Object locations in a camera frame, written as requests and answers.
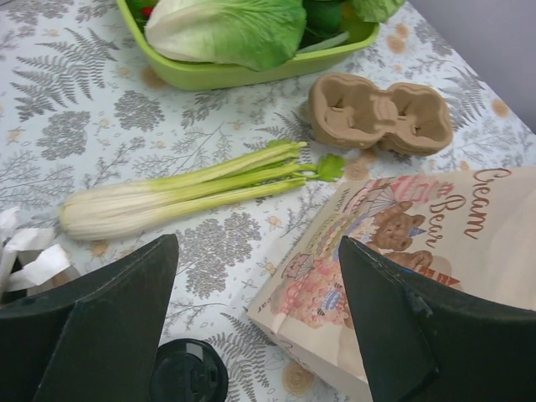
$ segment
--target black lid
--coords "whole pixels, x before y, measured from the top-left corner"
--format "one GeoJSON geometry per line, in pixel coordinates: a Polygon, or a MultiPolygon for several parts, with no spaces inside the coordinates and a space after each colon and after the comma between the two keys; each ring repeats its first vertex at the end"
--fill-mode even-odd
{"type": "Polygon", "coordinates": [[[229,377],[221,357],[208,343],[178,339],[158,348],[150,402],[224,402],[229,377]]]}

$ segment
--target brown paper bag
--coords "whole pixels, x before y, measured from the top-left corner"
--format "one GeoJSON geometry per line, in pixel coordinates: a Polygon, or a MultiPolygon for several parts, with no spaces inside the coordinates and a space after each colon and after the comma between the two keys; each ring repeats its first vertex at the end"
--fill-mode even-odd
{"type": "Polygon", "coordinates": [[[372,397],[338,263],[344,235],[446,286],[536,309],[536,167],[342,184],[248,315],[357,402],[372,397]]]}

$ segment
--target lettuce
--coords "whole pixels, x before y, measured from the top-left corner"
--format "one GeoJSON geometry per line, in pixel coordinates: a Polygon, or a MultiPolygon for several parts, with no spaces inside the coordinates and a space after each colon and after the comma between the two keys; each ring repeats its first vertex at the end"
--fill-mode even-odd
{"type": "Polygon", "coordinates": [[[405,0],[349,0],[355,13],[368,23],[384,23],[396,13],[405,0]]]}
{"type": "Polygon", "coordinates": [[[294,57],[305,26],[302,0],[160,0],[145,35],[169,59],[262,71],[294,57]]]}

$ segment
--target printed teddy bear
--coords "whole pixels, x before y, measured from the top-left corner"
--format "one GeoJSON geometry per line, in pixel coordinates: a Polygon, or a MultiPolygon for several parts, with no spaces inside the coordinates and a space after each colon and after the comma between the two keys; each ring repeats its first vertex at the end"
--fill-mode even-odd
{"type": "Polygon", "coordinates": [[[411,230],[418,228],[425,222],[423,215],[409,215],[405,211],[413,206],[411,201],[402,201],[374,216],[374,223],[378,227],[372,235],[367,246],[380,253],[381,250],[392,250],[384,256],[410,270],[417,267],[429,267],[433,256],[429,251],[422,250],[415,253],[406,253],[413,240],[411,230]]]}

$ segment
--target bunch of celery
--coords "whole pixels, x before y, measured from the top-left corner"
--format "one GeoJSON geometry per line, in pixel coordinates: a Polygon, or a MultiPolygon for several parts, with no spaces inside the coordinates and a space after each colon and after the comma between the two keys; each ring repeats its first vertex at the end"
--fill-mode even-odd
{"type": "Polygon", "coordinates": [[[344,160],[331,154],[317,165],[300,165],[300,148],[306,145],[270,142],[198,171],[79,191],[65,201],[59,222],[76,240],[115,239],[186,214],[284,193],[307,180],[331,182],[343,175],[344,160]]]}

